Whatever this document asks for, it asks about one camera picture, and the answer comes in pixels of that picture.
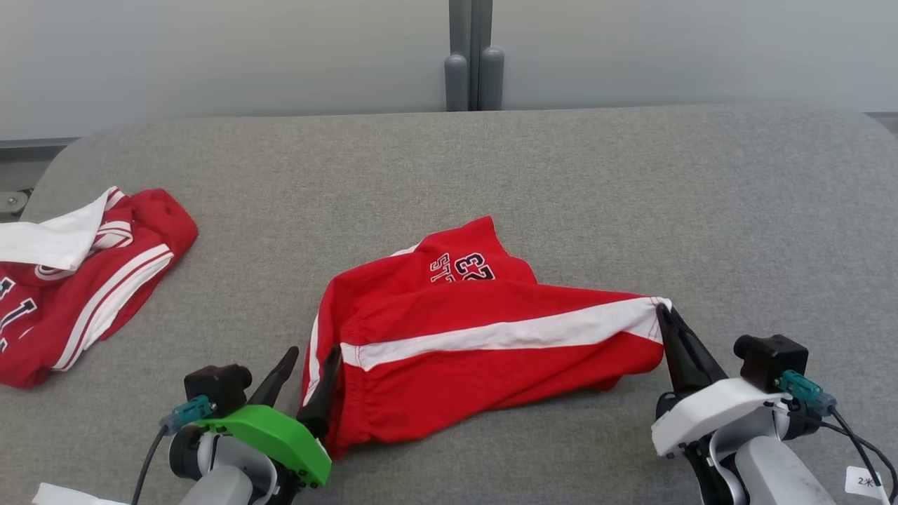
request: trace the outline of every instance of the red jersey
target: red jersey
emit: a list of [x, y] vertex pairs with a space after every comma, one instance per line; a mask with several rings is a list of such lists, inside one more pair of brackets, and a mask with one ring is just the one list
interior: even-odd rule
[[43, 228], [0, 226], [0, 260], [16, 260], [0, 261], [0, 383], [28, 388], [70, 369], [134, 315], [198, 234], [164, 190], [112, 188], [92, 206]]

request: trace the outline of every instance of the printed number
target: printed number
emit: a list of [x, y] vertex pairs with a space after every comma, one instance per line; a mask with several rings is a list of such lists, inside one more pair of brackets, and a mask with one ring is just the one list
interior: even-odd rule
[[13, 286], [15, 286], [15, 282], [8, 277], [4, 277], [3, 280], [0, 280], [0, 300], [6, 296], [6, 293], [13, 290]]
[[449, 253], [445, 253], [440, 256], [439, 260], [430, 263], [430, 271], [438, 271], [440, 273], [436, 274], [434, 277], [430, 278], [430, 282], [437, 282], [441, 278], [445, 277], [446, 282], [455, 282], [455, 277], [452, 275], [452, 267], [449, 266]]
[[490, 280], [495, 279], [493, 270], [483, 259], [483, 255], [475, 252], [455, 261], [455, 269], [462, 280]]
[[[0, 280], [0, 299], [3, 299], [10, 291], [13, 290], [13, 286], [15, 286], [15, 282], [8, 277], [4, 277], [3, 280]], [[10, 312], [9, 314], [3, 316], [0, 319], [0, 335], [3, 334], [4, 328], [6, 328], [9, 323], [12, 323], [16, 319], [30, 314], [34, 311], [38, 310], [37, 304], [34, 303], [34, 300], [28, 298], [27, 300], [21, 302], [15, 310]], [[6, 350], [6, 346], [9, 342], [6, 339], [0, 339], [0, 352], [4, 352]]]

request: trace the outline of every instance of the gray fabric surface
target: gray fabric surface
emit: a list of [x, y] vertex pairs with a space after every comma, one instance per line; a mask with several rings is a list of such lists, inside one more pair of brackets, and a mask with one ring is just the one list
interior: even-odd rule
[[[76, 142], [25, 217], [112, 184], [166, 188], [199, 239], [72, 371], [0, 389], [2, 503], [27, 503], [41, 481], [129, 500], [186, 373], [236, 361], [261, 377], [306, 345], [332, 276], [487, 214], [541, 282], [670, 297], [733, 375], [739, 335], [804, 343], [808, 375], [898, 459], [898, 142], [859, 114], [773, 104], [183, 120]], [[686, 462], [656, 457], [650, 440], [669, 387], [662, 365], [607, 394], [361, 447], [301, 502], [696, 503]], [[842, 492], [845, 466], [860, 465], [845, 438], [791, 446], [839, 503], [867, 503]], [[165, 449], [145, 505], [189, 488]]]

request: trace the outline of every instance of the cable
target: cable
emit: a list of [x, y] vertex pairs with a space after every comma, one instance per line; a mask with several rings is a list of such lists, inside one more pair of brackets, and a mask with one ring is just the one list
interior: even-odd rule
[[150, 469], [150, 462], [153, 461], [153, 454], [156, 453], [156, 449], [159, 447], [159, 442], [162, 441], [167, 432], [168, 427], [163, 425], [159, 429], [159, 433], [156, 434], [156, 438], [153, 440], [153, 445], [150, 446], [150, 451], [146, 453], [144, 467], [140, 469], [140, 475], [137, 477], [137, 486], [134, 488], [134, 498], [131, 499], [131, 505], [137, 505], [137, 500], [140, 499], [140, 491], [144, 489], [144, 479], [146, 479], [146, 472]]
[[[828, 428], [830, 430], [835, 431], [836, 433], [840, 433], [840, 434], [848, 437], [848, 432], [843, 430], [842, 428], [836, 426], [835, 424], [830, 424], [829, 422], [825, 422], [825, 421], [819, 421], [813, 417], [808, 417], [808, 416], [802, 415], [798, 412], [787, 412], [787, 415], [789, 417], [794, 417], [794, 418], [800, 419], [804, 422], [815, 424], [815, 425], [823, 427], [823, 428]], [[874, 446], [870, 442], [867, 442], [866, 440], [862, 439], [861, 437], [858, 437], [858, 442], [860, 442], [860, 445], [862, 445], [862, 446], [870, 449], [874, 453], [876, 453], [876, 455], [879, 456], [880, 461], [883, 462], [883, 465], [885, 465], [885, 467], [889, 469], [889, 474], [892, 476], [892, 492], [889, 494], [888, 502], [890, 504], [894, 503], [895, 496], [898, 495], [898, 487], [896, 487], [896, 485], [898, 485], [898, 472], [895, 471], [894, 465], [892, 465], [892, 462], [889, 461], [888, 457], [885, 457], [885, 454], [883, 454], [883, 451], [876, 448], [876, 446]]]
[[854, 431], [851, 431], [851, 427], [847, 422], [845, 422], [841, 414], [839, 414], [839, 411], [836, 410], [835, 405], [830, 405], [829, 411], [830, 414], [832, 414], [832, 417], [834, 417], [835, 420], [838, 421], [842, 428], [845, 430], [845, 433], [848, 434], [848, 438], [851, 439], [851, 443], [854, 444], [854, 448], [858, 450], [860, 458], [864, 460], [864, 466], [866, 466], [867, 470], [870, 472], [870, 478], [873, 479], [873, 484], [877, 488], [879, 488], [880, 492], [883, 494], [883, 500], [885, 501], [885, 493], [882, 492], [883, 483], [879, 482], [879, 475], [876, 474], [876, 470], [873, 468], [873, 463], [870, 462], [870, 457], [867, 456], [867, 451], [865, 451], [864, 447], [860, 445], [858, 436], [854, 434]]

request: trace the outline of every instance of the metal bracket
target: metal bracket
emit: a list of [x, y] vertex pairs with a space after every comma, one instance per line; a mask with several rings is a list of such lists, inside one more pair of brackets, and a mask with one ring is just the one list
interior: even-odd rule
[[24, 191], [0, 191], [0, 214], [19, 214], [28, 203], [28, 193]]
[[502, 109], [505, 54], [490, 47], [492, 24], [493, 0], [449, 0], [447, 111]]

